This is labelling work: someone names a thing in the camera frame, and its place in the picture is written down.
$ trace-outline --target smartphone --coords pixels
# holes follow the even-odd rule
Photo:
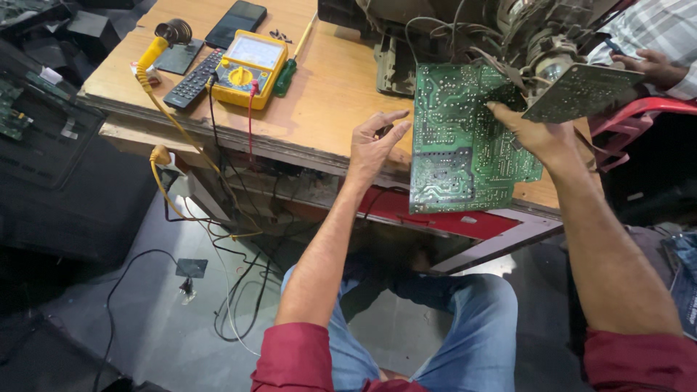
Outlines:
[[[610,49],[620,56],[626,56],[626,54],[620,49],[620,47],[614,43],[610,38],[605,38],[605,45],[608,45]]]
[[[254,33],[266,17],[266,7],[238,0],[206,36],[206,45],[227,49],[237,30]]]

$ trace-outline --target screwdriver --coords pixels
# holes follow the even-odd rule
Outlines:
[[[307,28],[305,28],[305,32],[302,34],[302,38],[296,47],[296,52],[293,54],[293,58],[288,59],[288,61],[286,61],[286,63],[283,65],[283,68],[281,68],[281,73],[278,75],[278,79],[276,79],[276,84],[273,85],[273,93],[277,97],[285,97],[286,93],[288,92],[288,88],[291,86],[293,74],[296,73],[296,70],[298,69],[296,59],[298,58],[298,54],[302,51],[302,47],[305,46],[305,41],[307,40],[309,31],[312,30],[312,22],[314,22],[315,18],[317,18],[317,11],[314,12],[314,16],[307,24]]]

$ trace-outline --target red sleeve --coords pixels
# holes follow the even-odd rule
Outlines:
[[[596,391],[683,392],[697,385],[697,346],[673,335],[588,329],[583,361]]]
[[[297,322],[264,332],[261,358],[252,373],[252,391],[333,392],[329,332]]]

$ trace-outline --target remote control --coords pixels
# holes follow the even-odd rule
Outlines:
[[[213,50],[193,71],[182,79],[167,95],[165,105],[177,110],[185,110],[206,90],[206,82],[210,73],[215,70],[222,58],[222,49]]]

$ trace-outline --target hand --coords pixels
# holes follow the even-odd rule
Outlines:
[[[411,122],[402,121],[390,130],[382,139],[375,137],[375,132],[395,120],[403,119],[409,114],[408,110],[397,110],[390,113],[377,112],[368,121],[353,129],[351,139],[351,163],[348,165],[346,182],[355,183],[367,190],[380,172],[385,159],[411,127]]]
[[[487,107],[547,169],[574,162],[574,159],[581,163],[571,121],[562,124],[533,123],[523,119],[523,113],[514,112],[502,103],[487,102]]]
[[[653,84],[663,91],[675,87],[689,72],[687,67],[672,66],[665,54],[655,50],[639,49],[636,51],[636,55],[645,60],[639,62],[631,57],[615,54],[615,52],[610,57],[613,61],[623,63],[627,70],[643,72],[646,75],[645,82]]]

